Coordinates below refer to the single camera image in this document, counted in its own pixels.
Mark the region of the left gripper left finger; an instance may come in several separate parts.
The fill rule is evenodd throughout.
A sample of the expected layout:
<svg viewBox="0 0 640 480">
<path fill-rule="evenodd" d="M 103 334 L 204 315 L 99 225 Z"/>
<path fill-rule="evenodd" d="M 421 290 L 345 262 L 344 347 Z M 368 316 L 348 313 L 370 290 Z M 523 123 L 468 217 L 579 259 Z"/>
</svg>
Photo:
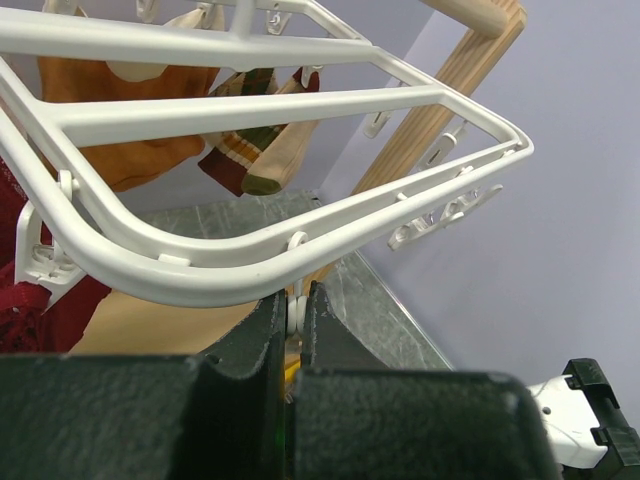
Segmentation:
<svg viewBox="0 0 640 480">
<path fill-rule="evenodd" d="M 195 355 L 5 355 L 5 479 L 281 479 L 286 298 Z"/>
</svg>

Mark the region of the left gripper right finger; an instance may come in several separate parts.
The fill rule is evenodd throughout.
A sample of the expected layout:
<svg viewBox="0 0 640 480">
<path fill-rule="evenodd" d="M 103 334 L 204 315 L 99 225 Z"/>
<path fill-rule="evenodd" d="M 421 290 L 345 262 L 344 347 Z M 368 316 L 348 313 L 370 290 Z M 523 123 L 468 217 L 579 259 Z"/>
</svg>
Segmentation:
<svg viewBox="0 0 640 480">
<path fill-rule="evenodd" d="M 323 284 L 293 392 L 296 479 L 558 479 L 536 403 L 496 372 L 339 367 Z"/>
</svg>

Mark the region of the red underwear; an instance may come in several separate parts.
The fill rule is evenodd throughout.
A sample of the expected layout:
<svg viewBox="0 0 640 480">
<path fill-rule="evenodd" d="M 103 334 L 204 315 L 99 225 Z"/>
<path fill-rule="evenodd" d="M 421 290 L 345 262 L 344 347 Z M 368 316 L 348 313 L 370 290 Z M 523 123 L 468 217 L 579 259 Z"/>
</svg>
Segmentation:
<svg viewBox="0 0 640 480">
<path fill-rule="evenodd" d="M 99 303 L 111 289 L 84 277 L 53 306 L 51 292 L 14 281 L 16 226 L 27 197 L 6 165 L 1 166 L 1 351 L 64 353 L 83 337 Z"/>
</svg>

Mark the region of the white plastic clip hanger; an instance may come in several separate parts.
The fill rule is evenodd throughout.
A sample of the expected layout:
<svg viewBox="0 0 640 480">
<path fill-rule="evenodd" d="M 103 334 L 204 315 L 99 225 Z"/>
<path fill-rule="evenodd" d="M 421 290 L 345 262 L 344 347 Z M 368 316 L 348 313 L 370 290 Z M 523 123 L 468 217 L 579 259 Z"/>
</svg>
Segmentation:
<svg viewBox="0 0 640 480">
<path fill-rule="evenodd" d="M 231 28 L 193 31 L 5 8 L 3 53 L 236 71 L 368 63 L 396 88 L 266 97 L 49 103 L 1 68 L 1 157 L 27 195 L 14 280 L 57 303 L 83 278 L 181 307 L 243 304 L 303 279 L 435 209 L 445 228 L 492 197 L 482 184 L 533 153 L 517 126 L 372 45 L 315 1 L 237 1 Z M 88 146 L 443 107 L 495 140 L 466 155 L 239 237 L 170 234 L 133 215 L 82 154 Z"/>
</svg>

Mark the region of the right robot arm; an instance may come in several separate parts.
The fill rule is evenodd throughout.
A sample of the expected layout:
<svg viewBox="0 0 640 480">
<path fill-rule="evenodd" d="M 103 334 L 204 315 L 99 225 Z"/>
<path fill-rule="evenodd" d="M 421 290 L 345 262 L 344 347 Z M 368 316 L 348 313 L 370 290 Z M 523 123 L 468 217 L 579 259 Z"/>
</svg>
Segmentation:
<svg viewBox="0 0 640 480">
<path fill-rule="evenodd" d="M 562 478 L 639 480 L 639 435 L 596 360 L 571 359 L 561 375 L 528 390 Z"/>
</svg>

